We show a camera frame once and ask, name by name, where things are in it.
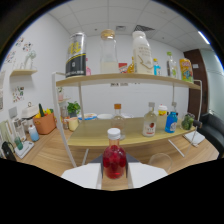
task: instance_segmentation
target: wall shelf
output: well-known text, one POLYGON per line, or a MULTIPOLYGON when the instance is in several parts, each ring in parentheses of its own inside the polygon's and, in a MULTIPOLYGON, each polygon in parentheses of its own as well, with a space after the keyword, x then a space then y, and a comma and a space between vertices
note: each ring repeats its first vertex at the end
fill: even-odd
MULTIPOLYGON (((153 144, 157 141, 168 140, 172 137, 184 135, 195 130, 183 130, 180 128, 181 119, 177 122, 176 131, 167 133, 165 131, 166 116, 158 116, 156 123, 156 133, 152 137, 142 135, 143 117, 126 118, 125 120, 125 139, 120 141, 123 147, 141 146, 153 144)), ((107 130, 111 128, 111 120, 89 120, 79 123, 77 129, 72 133, 67 141, 68 146, 78 148, 99 149, 108 146, 107 130)))
POLYGON ((12 71, 10 76, 32 75, 33 73, 36 72, 37 70, 15 69, 12 71))
POLYGON ((112 73, 112 74, 96 74, 91 76, 73 76, 64 80, 57 81, 56 86, 87 86, 107 83, 148 83, 159 85, 170 85, 174 87, 187 87, 200 90, 200 86, 191 82, 182 81, 175 78, 155 76, 138 73, 112 73))

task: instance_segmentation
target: orange box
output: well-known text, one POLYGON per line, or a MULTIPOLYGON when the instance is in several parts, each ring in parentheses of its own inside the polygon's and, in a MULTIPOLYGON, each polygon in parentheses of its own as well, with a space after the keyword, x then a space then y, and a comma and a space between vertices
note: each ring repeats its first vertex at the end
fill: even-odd
POLYGON ((40 135, 47 135, 56 128, 54 113, 40 118, 33 118, 33 123, 40 135))

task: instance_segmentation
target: glass jar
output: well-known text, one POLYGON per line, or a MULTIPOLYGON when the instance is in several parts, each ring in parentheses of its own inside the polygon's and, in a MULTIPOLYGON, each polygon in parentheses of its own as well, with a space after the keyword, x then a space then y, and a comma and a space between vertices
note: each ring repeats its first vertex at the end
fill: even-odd
POLYGON ((191 130, 193 126, 195 116, 191 113, 184 113, 182 121, 180 123, 180 128, 183 130, 191 130))
POLYGON ((101 74, 119 73, 116 40, 113 30, 107 29, 101 32, 100 47, 101 74))
POLYGON ((126 153, 119 145, 120 129, 110 128, 107 131, 109 146, 103 153, 103 167, 106 176, 110 179, 118 179, 123 176, 126 167, 126 153))

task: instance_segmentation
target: ceiling light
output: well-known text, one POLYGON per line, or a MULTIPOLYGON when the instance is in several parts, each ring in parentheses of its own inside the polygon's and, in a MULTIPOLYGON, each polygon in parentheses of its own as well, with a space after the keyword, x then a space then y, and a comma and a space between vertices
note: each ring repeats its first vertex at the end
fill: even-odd
POLYGON ((201 35, 201 37, 204 39, 204 41, 205 41, 205 43, 206 44, 210 44, 209 42, 208 42, 208 40, 206 39, 206 37, 200 32, 200 31, 198 31, 198 33, 201 35))
POLYGON ((126 26, 116 26, 116 30, 117 31, 125 31, 126 30, 126 26))

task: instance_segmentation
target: bottle cap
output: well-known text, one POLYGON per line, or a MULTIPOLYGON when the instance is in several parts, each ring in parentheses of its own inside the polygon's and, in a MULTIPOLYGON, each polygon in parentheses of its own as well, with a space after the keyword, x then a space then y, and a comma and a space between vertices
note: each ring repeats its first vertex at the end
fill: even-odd
POLYGON ((114 109, 121 109, 121 104, 120 103, 116 103, 114 104, 114 109))
POLYGON ((117 140, 121 137, 121 131, 118 128, 110 128, 107 130, 108 138, 110 140, 117 140))
POLYGON ((113 30, 110 30, 110 29, 107 29, 107 30, 103 30, 101 32, 101 38, 103 40, 107 40, 108 38, 109 39, 114 39, 115 38, 115 33, 113 30))
POLYGON ((139 37, 139 36, 146 37, 145 33, 142 32, 142 31, 134 31, 134 32, 132 33, 132 37, 133 37, 133 38, 136 38, 136 37, 139 37))
POLYGON ((154 102, 149 102, 149 107, 155 107, 155 103, 154 102))

